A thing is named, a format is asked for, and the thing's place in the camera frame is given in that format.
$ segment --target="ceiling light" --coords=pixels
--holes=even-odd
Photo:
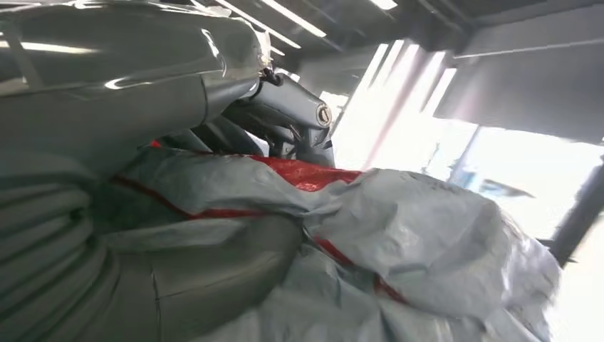
[[[230,3],[228,3],[225,0],[216,0],[217,3],[221,4],[224,7],[227,7],[228,9],[230,9],[231,11],[237,13],[238,15],[240,15],[242,18],[246,19],[247,21],[253,23],[254,25],[257,25],[263,29],[265,29],[267,32],[269,32],[270,34],[272,34],[273,36],[275,36],[276,38],[281,39],[282,41],[286,42],[288,45],[293,46],[294,48],[300,48],[300,46],[298,44],[296,44],[294,41],[292,41],[291,39],[285,37],[284,35],[282,35],[281,33],[273,30],[272,28],[268,27],[267,25],[264,25],[263,23],[261,23],[260,21],[257,21],[256,19],[252,18],[249,14],[245,13],[244,11],[242,11],[241,9],[236,8],[235,6],[231,5]]]
[[[42,43],[21,43],[26,50],[34,51],[50,51],[50,52],[62,52],[62,53],[91,53],[96,52],[91,48],[74,48],[72,46],[64,45],[53,45],[53,44],[42,44]],[[0,41],[0,48],[8,48],[9,44],[5,41]]]
[[[293,13],[292,11],[286,9],[285,7],[283,7],[282,5],[277,3],[275,0],[262,0],[262,2],[269,5],[270,7],[275,9],[277,12],[288,17],[290,20],[292,20],[296,24],[304,27],[308,32],[314,34],[315,36],[321,37],[321,38],[323,38],[324,36],[327,36],[327,34],[323,31],[321,31],[317,26],[314,26],[313,24],[302,19],[300,16],[298,16],[297,14]]]
[[[279,50],[278,48],[271,46],[271,51],[273,51],[274,53],[280,55],[280,56],[285,56],[285,53],[283,53],[283,51]]]
[[[380,7],[384,11],[393,9],[397,6],[397,3],[393,0],[371,0],[377,7]]]

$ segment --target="red fabric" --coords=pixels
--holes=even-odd
[[[331,167],[309,164],[300,160],[259,157],[257,155],[250,155],[249,157],[268,165],[285,181],[296,187],[296,189],[308,192],[319,191],[328,184],[338,180],[350,184],[362,173],[360,171],[338,170]]]
[[[264,213],[255,212],[254,210],[240,210],[240,209],[208,209],[203,212],[198,212],[196,214],[190,214],[189,212],[180,209],[179,207],[172,204],[165,197],[162,196],[159,192],[149,189],[144,185],[136,182],[134,180],[129,180],[128,178],[116,176],[113,178],[113,182],[119,185],[123,185],[125,187],[129,187],[130,189],[141,192],[149,197],[156,199],[159,203],[163,204],[166,208],[176,212],[177,214],[186,217],[187,219],[225,219],[230,217],[249,217],[249,216],[261,216]]]

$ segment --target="ceiling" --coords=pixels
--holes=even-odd
[[[187,3],[189,0],[164,0]],[[217,5],[215,0],[197,0]],[[278,31],[301,48],[277,38],[271,43],[286,54],[283,62],[327,53],[345,53],[397,38],[410,37],[427,50],[459,48],[477,28],[585,6],[598,0],[394,0],[384,11],[371,0],[275,0],[327,35],[314,36],[263,0],[227,0]]]

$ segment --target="gray tarp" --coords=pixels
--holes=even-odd
[[[260,307],[198,341],[549,340],[556,260],[473,192],[411,172],[157,148],[118,180],[136,191],[121,190],[116,217],[161,224],[107,234],[116,249],[217,244],[246,218],[208,217],[257,212],[299,217],[317,242]],[[149,196],[189,220],[154,218]]]

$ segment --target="shiny gray surface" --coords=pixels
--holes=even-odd
[[[258,82],[241,21],[187,6],[72,1],[0,11],[0,145],[110,175],[138,146],[220,115]]]
[[[72,1],[2,11],[0,25],[0,58],[7,62],[0,95],[120,90],[192,74],[212,87],[255,78],[260,69],[259,43],[246,24],[186,6]]]

